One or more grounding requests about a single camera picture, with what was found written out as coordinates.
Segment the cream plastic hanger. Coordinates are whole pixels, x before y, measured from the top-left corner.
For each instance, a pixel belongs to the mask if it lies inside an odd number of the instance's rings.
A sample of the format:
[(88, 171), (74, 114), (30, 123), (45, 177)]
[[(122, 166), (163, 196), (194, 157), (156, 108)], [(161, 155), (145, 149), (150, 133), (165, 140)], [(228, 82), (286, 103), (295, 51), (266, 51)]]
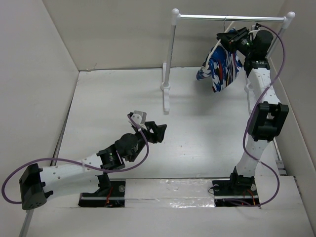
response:
[[(227, 32), (233, 27), (233, 24), (234, 24), (234, 23), (235, 23), (235, 22), (232, 21), (232, 22), (230, 23), (230, 25), (229, 25), (227, 28), (224, 28), (224, 33), (227, 33)], [(206, 62), (205, 62), (204, 69), (206, 69), (206, 70), (209, 69), (209, 61), (210, 61), (212, 55), (214, 54), (215, 50), (216, 50), (217, 47), (219, 46), (220, 42), (221, 42), (221, 40), (219, 39), (219, 40), (217, 41), (217, 43), (214, 45), (213, 49), (212, 49), (212, 50), (210, 51), (210, 53), (208, 54), (208, 57), (207, 57)]]

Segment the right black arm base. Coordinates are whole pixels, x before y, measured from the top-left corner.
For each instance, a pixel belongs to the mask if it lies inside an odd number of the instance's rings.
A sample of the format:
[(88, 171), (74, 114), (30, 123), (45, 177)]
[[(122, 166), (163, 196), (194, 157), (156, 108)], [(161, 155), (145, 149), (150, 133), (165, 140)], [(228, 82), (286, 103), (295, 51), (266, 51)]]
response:
[(216, 207), (255, 206), (260, 203), (254, 177), (243, 177), (235, 172), (229, 179), (212, 180), (208, 192), (214, 196)]

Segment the blue white red patterned trousers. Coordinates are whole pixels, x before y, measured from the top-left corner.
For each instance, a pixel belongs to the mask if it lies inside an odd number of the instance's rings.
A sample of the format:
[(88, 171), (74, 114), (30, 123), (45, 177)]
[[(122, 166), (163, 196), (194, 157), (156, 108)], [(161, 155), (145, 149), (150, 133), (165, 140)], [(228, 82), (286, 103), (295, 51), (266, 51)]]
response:
[(214, 92), (220, 92), (232, 84), (243, 67), (238, 55), (227, 50), (222, 42), (211, 57), (208, 70), (204, 69), (206, 59), (198, 70), (196, 79), (210, 79)]

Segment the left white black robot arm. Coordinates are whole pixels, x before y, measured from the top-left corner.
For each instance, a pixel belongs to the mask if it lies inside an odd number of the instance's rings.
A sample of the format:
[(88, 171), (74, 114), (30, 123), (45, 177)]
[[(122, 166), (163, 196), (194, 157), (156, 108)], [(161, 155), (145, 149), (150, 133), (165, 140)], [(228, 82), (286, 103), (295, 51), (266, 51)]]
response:
[(19, 179), (22, 209), (32, 210), (47, 201), (71, 194), (90, 193), (104, 196), (111, 190), (109, 173), (126, 170), (126, 162), (134, 162), (150, 143), (161, 143), (166, 124), (145, 123), (144, 129), (133, 128), (109, 147), (80, 161), (56, 166), (27, 165)]

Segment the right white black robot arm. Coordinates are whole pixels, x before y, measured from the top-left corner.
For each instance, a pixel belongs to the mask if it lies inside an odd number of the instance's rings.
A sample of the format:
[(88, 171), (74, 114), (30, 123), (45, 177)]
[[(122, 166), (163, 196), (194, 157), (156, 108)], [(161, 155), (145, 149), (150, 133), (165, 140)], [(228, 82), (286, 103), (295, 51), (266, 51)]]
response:
[(217, 39), (221, 40), (228, 52), (239, 51), (245, 56), (244, 70), (256, 99), (245, 130), (247, 134), (240, 161), (228, 180), (213, 181), (217, 196), (240, 196), (251, 189), (255, 184), (257, 164), (268, 144), (279, 136), (289, 113), (289, 107), (280, 102), (272, 86), (267, 54), (273, 38), (273, 34), (267, 30), (258, 30), (256, 36), (251, 38), (246, 27), (217, 34)]

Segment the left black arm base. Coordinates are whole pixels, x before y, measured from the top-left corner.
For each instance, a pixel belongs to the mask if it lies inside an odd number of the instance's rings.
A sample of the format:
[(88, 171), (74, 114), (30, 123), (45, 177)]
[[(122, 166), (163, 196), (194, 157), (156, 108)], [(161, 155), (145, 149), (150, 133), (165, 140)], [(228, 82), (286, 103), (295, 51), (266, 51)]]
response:
[(93, 193), (81, 193), (78, 206), (85, 208), (125, 207), (125, 179), (110, 180), (107, 174), (98, 175), (98, 189)]

